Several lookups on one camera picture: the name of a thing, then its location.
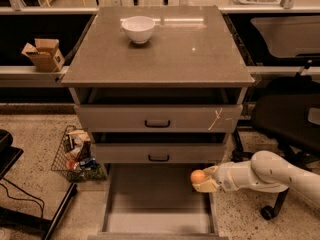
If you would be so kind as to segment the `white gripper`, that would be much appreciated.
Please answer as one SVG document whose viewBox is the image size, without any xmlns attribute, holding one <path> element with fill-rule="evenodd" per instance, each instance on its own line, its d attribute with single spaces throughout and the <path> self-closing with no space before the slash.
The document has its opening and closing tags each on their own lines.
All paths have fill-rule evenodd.
<svg viewBox="0 0 320 240">
<path fill-rule="evenodd" d="M 200 183 L 193 183 L 192 186 L 200 193 L 213 193 L 219 188 L 219 185 L 226 192 L 237 191 L 238 187 L 232 177 L 234 162 L 227 162 L 217 166 L 210 166 L 204 169 L 207 177 L 215 178 L 205 180 Z"/>
</svg>

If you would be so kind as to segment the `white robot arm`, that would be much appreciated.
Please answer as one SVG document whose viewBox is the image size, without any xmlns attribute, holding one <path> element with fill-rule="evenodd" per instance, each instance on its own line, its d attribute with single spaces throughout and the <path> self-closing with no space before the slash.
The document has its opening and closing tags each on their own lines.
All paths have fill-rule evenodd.
<svg viewBox="0 0 320 240">
<path fill-rule="evenodd" d="M 226 162 L 195 170 L 190 175 L 197 192 L 212 193 L 219 187 L 224 191 L 252 189 L 280 193 L 288 188 L 315 204 L 320 204 L 320 176 L 292 165 L 270 151 L 258 151 L 244 162 Z"/>
</svg>

